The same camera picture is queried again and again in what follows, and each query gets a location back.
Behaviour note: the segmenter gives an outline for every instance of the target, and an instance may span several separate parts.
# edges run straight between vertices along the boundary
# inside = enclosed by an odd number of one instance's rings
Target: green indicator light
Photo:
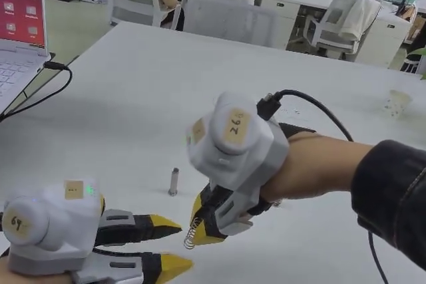
[[[95,190],[91,186],[87,186],[86,187],[86,192],[89,193],[89,194],[94,194]]]

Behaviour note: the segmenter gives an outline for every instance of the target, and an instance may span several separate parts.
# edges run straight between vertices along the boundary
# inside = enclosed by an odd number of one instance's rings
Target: gray plastic part
[[[15,273],[25,275],[53,275],[66,271],[81,269],[85,259],[54,259],[48,261],[34,261],[12,253],[8,256],[8,268]]]
[[[134,267],[111,267],[111,263],[130,263]],[[115,257],[92,252],[83,269],[72,272],[75,284],[120,283],[127,279],[141,278],[143,282],[142,259],[140,257]]]
[[[115,210],[109,209],[105,210],[104,214],[101,216],[101,220],[99,221],[99,227],[108,227],[114,225],[135,225],[133,213],[124,210]],[[104,245],[105,247],[110,246],[124,246],[126,243],[114,243]]]
[[[237,221],[243,212],[248,211],[259,203],[260,187],[281,168],[286,159],[289,148],[286,136],[282,132],[280,125],[273,119],[268,121],[268,124],[274,135],[274,141],[264,162],[215,211],[216,223],[220,231]]]

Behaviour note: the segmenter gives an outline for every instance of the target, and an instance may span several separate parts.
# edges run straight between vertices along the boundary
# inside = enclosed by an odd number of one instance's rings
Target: white cabinet
[[[411,23],[402,19],[388,21],[378,16],[365,35],[357,54],[348,55],[347,59],[356,63],[388,68],[410,26]]]
[[[300,5],[278,0],[262,0],[260,6],[278,12],[278,15],[280,16],[278,23],[279,29],[274,47],[285,50],[287,48],[288,41],[290,40]]]
[[[288,41],[290,40],[290,36],[292,35],[295,19],[280,17],[278,20],[279,29],[274,48],[285,50],[287,48]]]

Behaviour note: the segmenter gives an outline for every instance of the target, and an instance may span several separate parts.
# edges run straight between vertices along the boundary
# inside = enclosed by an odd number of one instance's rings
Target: hand
[[[67,274],[52,276],[22,276],[10,272],[7,268],[7,258],[0,259],[0,284],[72,284]]]
[[[350,191],[359,162],[372,148],[310,132],[297,133],[288,141],[290,151],[283,166],[260,190],[266,201]]]

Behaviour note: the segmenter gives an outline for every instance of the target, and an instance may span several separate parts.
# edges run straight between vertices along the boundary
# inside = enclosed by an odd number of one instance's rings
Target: label sticker
[[[229,143],[242,144],[247,134],[250,115],[241,109],[232,109],[224,131],[224,140]]]
[[[206,129],[204,128],[202,118],[195,122],[195,124],[192,126],[192,135],[194,136],[195,144],[197,144],[206,135]]]
[[[65,199],[80,200],[84,198],[83,181],[66,181],[65,182]]]
[[[31,224],[21,214],[11,209],[7,210],[6,216],[3,218],[3,228],[21,239],[26,239]]]

